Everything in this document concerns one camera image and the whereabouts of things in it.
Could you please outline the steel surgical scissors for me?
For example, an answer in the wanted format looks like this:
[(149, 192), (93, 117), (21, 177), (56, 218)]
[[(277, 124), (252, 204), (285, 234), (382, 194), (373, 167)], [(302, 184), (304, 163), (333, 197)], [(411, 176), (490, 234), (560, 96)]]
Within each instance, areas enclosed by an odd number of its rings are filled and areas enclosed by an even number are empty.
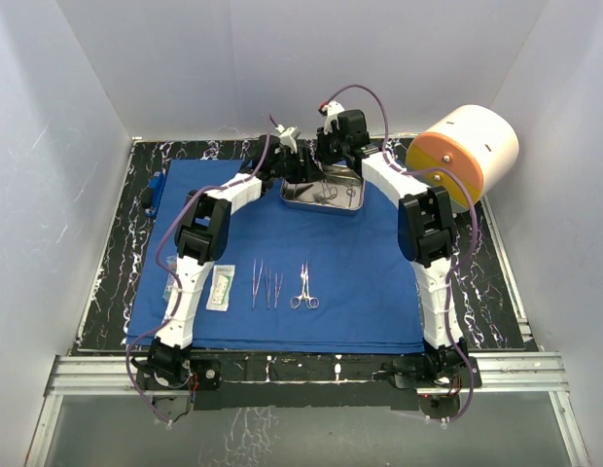
[(335, 186), (321, 181), (317, 185), (317, 191), (312, 195), (313, 201), (321, 204), (330, 204), (337, 198), (338, 192)]

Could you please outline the metal instrument tray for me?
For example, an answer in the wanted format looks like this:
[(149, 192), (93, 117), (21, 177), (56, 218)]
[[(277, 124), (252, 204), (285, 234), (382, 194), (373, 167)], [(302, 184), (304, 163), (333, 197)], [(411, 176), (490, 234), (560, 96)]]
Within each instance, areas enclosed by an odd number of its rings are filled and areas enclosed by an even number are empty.
[(336, 214), (344, 216), (354, 216), (364, 204), (364, 198), (357, 202), (349, 203), (348, 196), (345, 194), (344, 184), (351, 180), (365, 181), (353, 169), (346, 165), (323, 165), (325, 179), (327, 183), (337, 188), (337, 198), (330, 204), (321, 204), (313, 201), (312, 195), (317, 191), (317, 185), (321, 182), (292, 184), (287, 181), (282, 182), (280, 189), (280, 198), (283, 203), (292, 209), (315, 211), (326, 214)]

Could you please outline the blue surgical drape cloth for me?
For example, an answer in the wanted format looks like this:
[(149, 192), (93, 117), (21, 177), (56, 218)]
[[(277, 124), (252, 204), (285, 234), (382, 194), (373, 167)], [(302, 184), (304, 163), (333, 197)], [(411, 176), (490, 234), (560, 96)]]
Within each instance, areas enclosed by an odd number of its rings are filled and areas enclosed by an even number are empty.
[(197, 309), (196, 347), (317, 353), (423, 348), (414, 271), (398, 212), (368, 186), (352, 216), (288, 208), (277, 189), (231, 217), (225, 311)]

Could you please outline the steel forceps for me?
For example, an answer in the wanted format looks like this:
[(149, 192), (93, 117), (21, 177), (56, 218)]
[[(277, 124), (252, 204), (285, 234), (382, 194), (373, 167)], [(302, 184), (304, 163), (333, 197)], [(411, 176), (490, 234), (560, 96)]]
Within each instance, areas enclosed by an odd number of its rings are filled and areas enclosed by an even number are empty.
[(283, 275), (281, 273), (276, 273), (274, 275), (274, 308), (278, 307), (278, 301), (282, 288)]
[(271, 269), (266, 270), (265, 275), (265, 287), (266, 287), (266, 309), (271, 308), (271, 285), (272, 285), (272, 271)]
[(255, 307), (258, 292), (261, 286), (264, 262), (254, 261), (252, 270), (252, 307)]

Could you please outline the steel hemostat clamp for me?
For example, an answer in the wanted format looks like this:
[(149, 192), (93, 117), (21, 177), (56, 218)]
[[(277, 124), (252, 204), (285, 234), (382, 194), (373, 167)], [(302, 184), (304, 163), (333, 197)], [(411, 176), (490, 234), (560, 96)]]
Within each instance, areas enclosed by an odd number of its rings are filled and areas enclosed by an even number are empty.
[(318, 298), (313, 297), (309, 291), (309, 272), (308, 272), (308, 262), (304, 262), (301, 265), (301, 291), (298, 295), (294, 296), (290, 300), (290, 308), (298, 309), (302, 304), (308, 309), (316, 309), (320, 305), (320, 301)]

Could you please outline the white suture packet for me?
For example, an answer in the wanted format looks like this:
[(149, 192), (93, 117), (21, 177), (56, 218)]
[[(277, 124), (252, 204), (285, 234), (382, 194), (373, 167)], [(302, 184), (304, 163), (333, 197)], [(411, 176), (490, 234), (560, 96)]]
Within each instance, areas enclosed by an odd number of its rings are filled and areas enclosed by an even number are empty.
[(231, 286), (235, 275), (235, 265), (215, 265), (211, 287), (206, 303), (210, 311), (227, 311), (230, 304)]

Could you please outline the green packaged surgical supplies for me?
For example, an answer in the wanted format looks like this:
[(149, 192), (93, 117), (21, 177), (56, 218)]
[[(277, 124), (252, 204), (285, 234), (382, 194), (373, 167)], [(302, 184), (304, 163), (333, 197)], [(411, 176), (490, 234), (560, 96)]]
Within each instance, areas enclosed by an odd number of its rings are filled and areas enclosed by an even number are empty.
[(164, 287), (162, 298), (166, 303), (168, 303), (169, 298), (171, 296), (171, 292), (176, 283), (176, 280), (174, 278), (174, 274), (177, 269), (177, 256), (176, 255), (168, 256), (166, 258), (166, 267), (167, 267), (167, 278), (166, 278), (166, 284)]

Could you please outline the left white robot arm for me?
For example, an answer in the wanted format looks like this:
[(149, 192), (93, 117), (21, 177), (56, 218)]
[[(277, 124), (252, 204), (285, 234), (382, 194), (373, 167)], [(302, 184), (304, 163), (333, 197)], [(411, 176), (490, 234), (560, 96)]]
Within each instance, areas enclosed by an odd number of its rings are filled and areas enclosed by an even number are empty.
[(231, 216), (266, 194), (276, 179), (305, 183), (325, 177), (306, 144), (270, 135), (264, 141), (262, 152), (244, 161), (231, 180), (187, 198), (156, 251), (172, 288), (142, 372), (163, 386), (179, 388), (192, 377), (195, 314), (206, 279), (226, 250)]

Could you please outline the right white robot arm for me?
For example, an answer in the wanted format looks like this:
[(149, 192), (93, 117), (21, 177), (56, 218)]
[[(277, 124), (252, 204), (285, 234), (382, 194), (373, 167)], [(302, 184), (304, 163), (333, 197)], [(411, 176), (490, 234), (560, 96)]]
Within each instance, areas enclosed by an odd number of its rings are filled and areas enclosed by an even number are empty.
[(447, 385), (457, 377), (465, 352), (447, 281), (456, 240), (448, 191), (407, 175), (387, 151), (372, 144), (362, 111), (346, 110), (332, 100), (322, 104), (319, 113), (325, 122), (317, 129), (318, 161), (324, 165), (345, 162), (398, 210), (398, 245), (414, 271), (424, 350), (398, 358), (388, 372), (395, 380)]

